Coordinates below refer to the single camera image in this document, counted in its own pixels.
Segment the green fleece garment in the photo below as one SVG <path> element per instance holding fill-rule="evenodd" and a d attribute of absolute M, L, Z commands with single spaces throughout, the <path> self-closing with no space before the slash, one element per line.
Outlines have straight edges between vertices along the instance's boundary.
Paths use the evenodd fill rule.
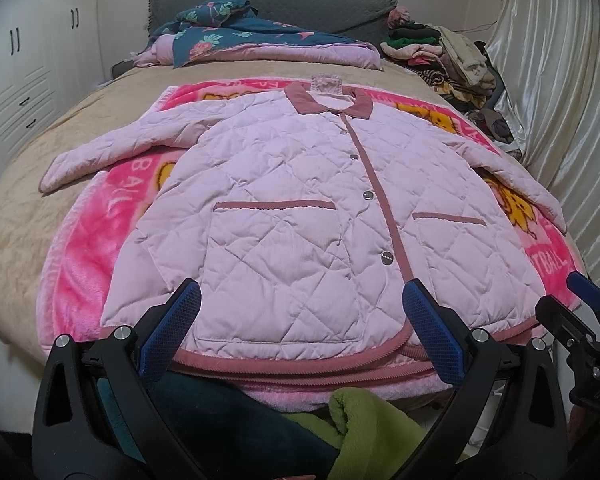
<path fill-rule="evenodd" d="M 376 394 L 346 387 L 328 401 L 328 419 L 310 413 L 288 414 L 339 451 L 331 479 L 389 479 L 415 452 L 426 431 Z"/>

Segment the white wardrobe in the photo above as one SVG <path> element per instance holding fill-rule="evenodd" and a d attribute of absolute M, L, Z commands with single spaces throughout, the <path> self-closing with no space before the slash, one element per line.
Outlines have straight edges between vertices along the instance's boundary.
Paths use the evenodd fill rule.
<path fill-rule="evenodd" d="M 97 0 L 0 0 L 5 162 L 104 79 Z"/>

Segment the pink bear fleece blanket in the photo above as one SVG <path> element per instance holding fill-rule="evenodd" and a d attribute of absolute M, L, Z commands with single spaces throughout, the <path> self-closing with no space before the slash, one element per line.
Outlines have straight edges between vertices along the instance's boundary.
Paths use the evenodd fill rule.
<path fill-rule="evenodd" d="M 268 90 L 282 90 L 293 81 L 307 87 L 309 79 L 251 77 L 220 79 L 166 87 L 156 102 L 140 117 L 170 110 L 189 102 L 227 100 Z M 438 128 L 466 136 L 495 151 L 491 141 L 472 126 L 460 113 L 430 99 L 402 96 L 386 89 L 347 84 L 343 91 L 364 89 L 375 103 L 384 103 L 428 120 Z M 176 162 L 184 154 L 176 148 L 152 148 L 126 162 L 116 162 L 112 169 L 96 172 L 84 188 L 58 229 L 41 274 L 36 300 L 38 341 L 47 353 L 56 336 L 68 333 L 78 341 L 100 335 L 100 318 L 114 274 L 120 249 L 132 227 L 154 201 Z M 573 310 L 579 304 L 566 286 L 570 272 L 585 272 L 578 248 L 556 229 L 542 212 L 517 192 L 498 182 L 487 172 L 483 180 L 524 245 L 524 251 L 542 278 L 546 292 L 556 296 Z M 446 388 L 434 377 L 431 365 L 423 360 L 396 370 L 396 377 L 371 382 L 340 382 L 320 386 L 287 386 L 246 382 L 246 393 L 282 412 L 308 412 L 325 405 L 332 390 L 344 386 L 370 388 L 386 400 L 403 400 L 424 396 Z"/>

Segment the beige bed cover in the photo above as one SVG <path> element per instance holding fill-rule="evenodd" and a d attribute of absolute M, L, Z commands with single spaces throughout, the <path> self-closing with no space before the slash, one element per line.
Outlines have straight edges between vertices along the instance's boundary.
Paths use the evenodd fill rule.
<path fill-rule="evenodd" d="M 42 177 L 58 155 L 136 122 L 166 87 L 251 77 L 309 79 L 307 87 L 298 81 L 291 84 L 302 84 L 309 92 L 325 96 L 348 96 L 356 90 L 368 94 L 364 89 L 343 91 L 347 84 L 386 89 L 417 99 L 425 94 L 424 86 L 412 76 L 388 70 L 375 72 L 329 65 L 238 62 L 214 63 L 184 70 L 167 70 L 164 67 L 133 70 L 94 93 L 72 114 L 46 130 L 21 152 L 1 177 L 0 311 L 21 313 L 26 318 L 24 325 L 27 328 L 38 328 L 34 303 L 38 299 L 38 280 L 50 244 L 96 172 L 112 169 L 115 164 L 80 177 L 54 192 L 43 193 L 40 189 Z M 532 313 L 528 321 L 519 325 L 511 335 L 489 332 L 503 339 L 513 339 L 532 330 L 534 324 Z M 416 346 L 410 350 L 401 350 L 388 358 L 411 361 L 421 355 L 422 347 L 417 339 Z"/>

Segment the dark teal garment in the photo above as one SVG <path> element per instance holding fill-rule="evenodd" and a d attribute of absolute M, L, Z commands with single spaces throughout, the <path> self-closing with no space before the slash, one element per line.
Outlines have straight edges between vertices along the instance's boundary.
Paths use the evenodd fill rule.
<path fill-rule="evenodd" d="M 84 445 L 75 470 L 90 479 L 325 479 L 339 455 L 335 445 L 227 382 L 166 372 L 143 389 L 198 471 L 166 453 L 145 458 L 103 382 L 98 393 L 114 443 Z"/>

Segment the grey headboard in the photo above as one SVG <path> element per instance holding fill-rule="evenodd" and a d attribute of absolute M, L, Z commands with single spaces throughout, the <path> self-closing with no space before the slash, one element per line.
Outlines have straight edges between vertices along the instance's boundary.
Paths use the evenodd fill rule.
<path fill-rule="evenodd" d="M 148 30 L 206 0 L 148 0 Z M 387 18 L 396 0 L 249 0 L 259 18 L 329 32 L 379 46 L 388 36 Z"/>

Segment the pile of folded clothes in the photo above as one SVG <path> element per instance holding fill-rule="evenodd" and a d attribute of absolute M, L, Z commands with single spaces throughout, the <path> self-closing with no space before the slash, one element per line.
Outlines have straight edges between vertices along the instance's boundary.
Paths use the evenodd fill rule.
<path fill-rule="evenodd" d="M 495 109 L 505 84 L 484 42 L 443 26 L 417 23 L 403 6 L 389 12 L 387 27 L 388 37 L 380 48 L 389 61 L 418 75 L 506 154 L 521 159 L 508 123 Z"/>

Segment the pink quilted jacket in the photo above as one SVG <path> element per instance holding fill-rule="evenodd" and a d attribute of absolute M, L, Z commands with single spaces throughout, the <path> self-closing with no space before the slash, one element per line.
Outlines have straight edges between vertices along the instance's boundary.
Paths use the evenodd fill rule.
<path fill-rule="evenodd" d="M 419 280 L 469 326 L 511 335 L 545 288 L 484 174 L 566 225 L 524 168 L 425 119 L 302 84 L 146 115 L 58 155 L 43 193 L 155 146 L 181 158 L 124 241 L 102 326 L 201 289 L 186 365 L 220 374 L 345 372 L 410 350 Z"/>

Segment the white satin curtain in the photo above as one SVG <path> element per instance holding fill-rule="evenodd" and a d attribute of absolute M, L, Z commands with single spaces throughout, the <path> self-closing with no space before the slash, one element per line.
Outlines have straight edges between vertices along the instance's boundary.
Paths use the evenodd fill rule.
<path fill-rule="evenodd" d="M 600 285 L 600 0 L 505 0 L 488 52 L 522 163 Z"/>

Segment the blue floral pink quilt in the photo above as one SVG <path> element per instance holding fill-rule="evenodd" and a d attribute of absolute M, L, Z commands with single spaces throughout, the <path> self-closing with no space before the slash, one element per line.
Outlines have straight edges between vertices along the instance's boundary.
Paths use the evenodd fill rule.
<path fill-rule="evenodd" d="M 137 67 L 207 62 L 289 61 L 379 70 L 380 53 L 365 41 L 259 18 L 249 0 L 207 0 L 174 16 L 135 55 Z"/>

